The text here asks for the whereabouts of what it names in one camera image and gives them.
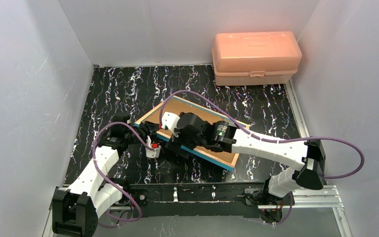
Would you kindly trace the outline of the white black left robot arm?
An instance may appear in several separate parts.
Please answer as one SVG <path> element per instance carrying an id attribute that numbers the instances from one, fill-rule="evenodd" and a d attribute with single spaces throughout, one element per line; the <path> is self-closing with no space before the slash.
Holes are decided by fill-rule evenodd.
<path id="1" fill-rule="evenodd" d="M 82 173 L 65 190 L 57 189 L 52 197 L 52 231 L 69 237 L 91 237 L 99 219 L 109 215 L 113 204 L 127 198 L 138 216 L 119 221 L 135 222 L 142 218 L 142 210 L 136 200 L 121 184 L 107 177 L 120 155 L 133 144 L 142 144 L 150 156 L 156 157 L 160 146 L 154 144 L 158 123 L 144 122 L 131 126 L 129 116 L 107 124 L 97 134 L 92 144 L 92 159 Z"/>

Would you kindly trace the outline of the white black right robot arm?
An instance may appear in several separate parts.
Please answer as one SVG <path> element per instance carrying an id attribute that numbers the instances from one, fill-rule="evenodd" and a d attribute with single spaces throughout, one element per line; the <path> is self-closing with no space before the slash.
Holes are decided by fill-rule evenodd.
<path id="1" fill-rule="evenodd" d="M 284 171 L 266 181 L 264 194 L 283 198 L 299 188 L 320 190 L 324 186 L 325 157 L 317 140 L 290 142 L 225 120 L 209 123 L 184 112 L 179 115 L 165 112 L 161 124 L 172 133 L 166 145 L 176 153 L 200 147 L 217 153 L 253 155 L 286 165 Z"/>

